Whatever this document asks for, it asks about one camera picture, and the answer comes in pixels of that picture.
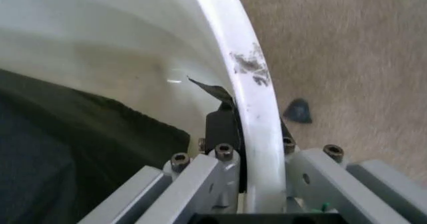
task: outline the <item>scuff mark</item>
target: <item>scuff mark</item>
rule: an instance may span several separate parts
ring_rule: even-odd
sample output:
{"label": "scuff mark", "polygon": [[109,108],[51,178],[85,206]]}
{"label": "scuff mark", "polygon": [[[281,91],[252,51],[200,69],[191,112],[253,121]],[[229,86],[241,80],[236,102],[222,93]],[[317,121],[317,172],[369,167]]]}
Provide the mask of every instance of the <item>scuff mark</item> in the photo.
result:
{"label": "scuff mark", "polygon": [[261,84],[265,84],[266,86],[269,85],[267,83],[267,81],[265,79],[261,78],[260,76],[253,76],[252,78],[258,85],[261,85]]}
{"label": "scuff mark", "polygon": [[254,48],[250,51],[248,56],[243,54],[230,53],[231,57],[236,62],[236,66],[234,68],[235,74],[248,74],[251,73],[253,75],[253,80],[258,85],[268,86],[271,82],[269,71],[267,69],[267,64],[264,59],[264,55],[261,51],[261,47],[254,43]]}

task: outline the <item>dark gray fabric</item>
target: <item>dark gray fabric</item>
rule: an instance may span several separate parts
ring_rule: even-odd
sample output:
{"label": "dark gray fabric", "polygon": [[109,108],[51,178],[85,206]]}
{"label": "dark gray fabric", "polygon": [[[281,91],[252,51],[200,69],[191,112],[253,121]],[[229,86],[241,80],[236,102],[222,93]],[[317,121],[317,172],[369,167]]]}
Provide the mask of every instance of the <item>dark gray fabric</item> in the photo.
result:
{"label": "dark gray fabric", "polygon": [[[84,217],[144,165],[162,168],[174,153],[186,152],[190,140],[186,132],[115,100],[2,70],[0,102],[56,140],[55,148],[70,150],[77,187],[72,222]],[[17,130],[15,135],[25,132]],[[2,133],[0,126],[0,139],[4,138]],[[44,137],[28,136],[26,141],[32,139],[38,143]],[[45,152],[56,156],[52,150]]]}
{"label": "dark gray fabric", "polygon": [[76,195],[67,146],[0,102],[0,223],[69,223]]}

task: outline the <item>black screw head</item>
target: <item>black screw head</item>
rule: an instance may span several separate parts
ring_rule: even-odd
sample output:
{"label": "black screw head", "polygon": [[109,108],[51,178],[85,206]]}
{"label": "black screw head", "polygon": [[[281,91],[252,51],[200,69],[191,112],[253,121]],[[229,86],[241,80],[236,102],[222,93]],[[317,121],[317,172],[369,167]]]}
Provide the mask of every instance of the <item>black screw head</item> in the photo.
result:
{"label": "black screw head", "polygon": [[233,159],[233,147],[230,144],[222,143],[215,146],[215,157],[221,161]]}
{"label": "black screw head", "polygon": [[190,164],[190,157],[187,153],[180,152],[174,154],[170,161],[172,170],[181,173]]}
{"label": "black screw head", "polygon": [[337,145],[325,145],[323,152],[338,163],[341,163],[344,157],[344,150]]}

